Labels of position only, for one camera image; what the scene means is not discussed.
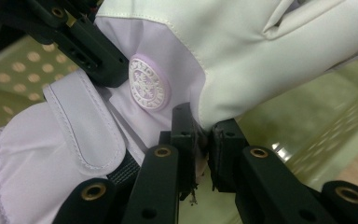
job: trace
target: fabric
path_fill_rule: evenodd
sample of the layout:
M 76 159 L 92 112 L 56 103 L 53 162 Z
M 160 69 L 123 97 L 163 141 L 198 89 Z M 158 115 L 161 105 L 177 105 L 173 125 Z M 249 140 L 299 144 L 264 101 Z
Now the fabric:
M 171 128 L 176 105 L 190 102 L 208 132 L 358 53 L 358 0 L 105 0 L 95 23 L 131 59 L 129 81 L 110 89 L 92 87 L 83 71 L 71 76 L 101 97 L 112 134 L 122 137 L 117 144 L 139 154 Z M 75 186 L 103 177 L 82 172 L 63 132 L 51 101 L 0 129 L 0 223 L 49 223 Z M 95 164 L 112 160 L 82 155 Z

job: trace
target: brass screw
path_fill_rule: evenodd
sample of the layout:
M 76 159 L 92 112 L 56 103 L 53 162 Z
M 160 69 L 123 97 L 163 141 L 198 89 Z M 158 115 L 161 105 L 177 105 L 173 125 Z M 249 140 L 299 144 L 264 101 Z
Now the brass screw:
M 85 201 L 94 201 L 106 193 L 106 186 L 103 183 L 88 185 L 81 191 L 81 197 Z
M 58 17 L 58 18 L 63 18 L 63 15 L 64 15 L 63 11 L 58 7 L 52 8 L 51 13 L 53 13 L 53 15 Z
M 167 157 L 171 155 L 171 151 L 167 147 L 159 147 L 155 150 L 155 156 L 157 157 Z
M 257 158 L 266 158 L 269 153 L 264 150 L 264 149 L 261 149 L 261 148 L 252 148 L 251 149 L 251 154 L 254 156 L 254 157 L 257 157 Z
M 358 204 L 358 192 L 348 187 L 336 187 L 336 194 L 349 203 Z

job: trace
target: round logo patch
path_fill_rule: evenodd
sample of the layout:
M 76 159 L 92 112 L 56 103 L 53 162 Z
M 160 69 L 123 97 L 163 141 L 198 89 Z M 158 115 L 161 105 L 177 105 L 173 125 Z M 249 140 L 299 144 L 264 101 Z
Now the round logo patch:
M 169 88 L 150 64 L 138 57 L 132 57 L 129 80 L 136 103 L 144 109 L 157 110 L 165 106 Z

